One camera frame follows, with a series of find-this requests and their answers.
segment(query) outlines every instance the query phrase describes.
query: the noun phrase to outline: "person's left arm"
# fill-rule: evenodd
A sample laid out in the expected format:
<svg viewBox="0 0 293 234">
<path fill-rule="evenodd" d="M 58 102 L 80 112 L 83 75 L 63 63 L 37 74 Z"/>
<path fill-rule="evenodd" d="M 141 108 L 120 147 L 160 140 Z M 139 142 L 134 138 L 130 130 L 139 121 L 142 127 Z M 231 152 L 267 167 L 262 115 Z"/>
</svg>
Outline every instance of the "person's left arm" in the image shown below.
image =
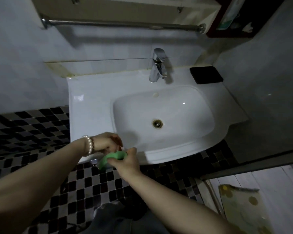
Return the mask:
<svg viewBox="0 0 293 234">
<path fill-rule="evenodd" d="M 92 137 L 94 150 L 105 154 L 122 147 L 117 134 Z M 0 233 L 21 233 L 59 188 L 82 156 L 88 142 L 81 138 L 0 179 Z"/>
</svg>

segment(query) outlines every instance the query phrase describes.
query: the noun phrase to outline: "black smartphone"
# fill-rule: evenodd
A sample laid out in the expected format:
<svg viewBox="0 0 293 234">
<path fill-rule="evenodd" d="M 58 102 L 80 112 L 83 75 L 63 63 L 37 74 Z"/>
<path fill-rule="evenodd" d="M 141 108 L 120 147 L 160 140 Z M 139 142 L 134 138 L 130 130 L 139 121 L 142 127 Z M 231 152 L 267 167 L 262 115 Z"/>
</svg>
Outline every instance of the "black smartphone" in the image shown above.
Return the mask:
<svg viewBox="0 0 293 234">
<path fill-rule="evenodd" d="M 213 66 L 191 67 L 190 72 L 197 84 L 211 84 L 224 81 Z"/>
</svg>

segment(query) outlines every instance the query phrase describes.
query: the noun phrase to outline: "person's right arm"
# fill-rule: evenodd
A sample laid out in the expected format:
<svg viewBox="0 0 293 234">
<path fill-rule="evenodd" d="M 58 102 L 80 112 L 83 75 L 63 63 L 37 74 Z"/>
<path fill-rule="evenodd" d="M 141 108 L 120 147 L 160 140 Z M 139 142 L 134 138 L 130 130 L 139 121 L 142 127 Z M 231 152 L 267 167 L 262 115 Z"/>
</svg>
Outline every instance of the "person's right arm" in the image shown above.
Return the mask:
<svg viewBox="0 0 293 234">
<path fill-rule="evenodd" d="M 167 229 L 179 234 L 239 233 L 209 208 L 143 175 L 136 148 L 129 149 L 127 153 L 122 161 L 108 159 L 109 164 L 117 169 Z"/>
</svg>

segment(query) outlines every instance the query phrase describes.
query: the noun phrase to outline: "pearl bracelet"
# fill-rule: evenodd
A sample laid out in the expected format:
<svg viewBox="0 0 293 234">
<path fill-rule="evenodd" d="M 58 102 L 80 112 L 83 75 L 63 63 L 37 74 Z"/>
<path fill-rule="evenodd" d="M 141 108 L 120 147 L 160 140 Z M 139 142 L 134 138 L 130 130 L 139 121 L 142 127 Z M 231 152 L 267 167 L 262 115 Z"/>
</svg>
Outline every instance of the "pearl bracelet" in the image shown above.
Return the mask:
<svg viewBox="0 0 293 234">
<path fill-rule="evenodd" d="M 89 136 L 84 135 L 82 138 L 86 138 L 88 140 L 89 152 L 86 156 L 89 156 L 92 153 L 92 149 L 94 148 L 94 144 L 92 143 L 92 140 L 90 139 Z"/>
</svg>

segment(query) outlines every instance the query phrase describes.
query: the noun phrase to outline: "green sponge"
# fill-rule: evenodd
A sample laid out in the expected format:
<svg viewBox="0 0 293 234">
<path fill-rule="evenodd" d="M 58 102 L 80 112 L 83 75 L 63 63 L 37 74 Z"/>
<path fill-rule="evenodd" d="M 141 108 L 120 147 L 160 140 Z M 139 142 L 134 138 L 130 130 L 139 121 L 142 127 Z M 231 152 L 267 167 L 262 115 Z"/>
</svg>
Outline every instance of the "green sponge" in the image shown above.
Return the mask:
<svg viewBox="0 0 293 234">
<path fill-rule="evenodd" d="M 99 170 L 106 169 L 108 158 L 116 158 L 118 160 L 123 160 L 125 157 L 127 157 L 127 153 L 125 151 L 117 151 L 116 153 L 109 153 L 108 155 L 105 155 L 99 162 L 99 165 L 98 165 Z"/>
</svg>

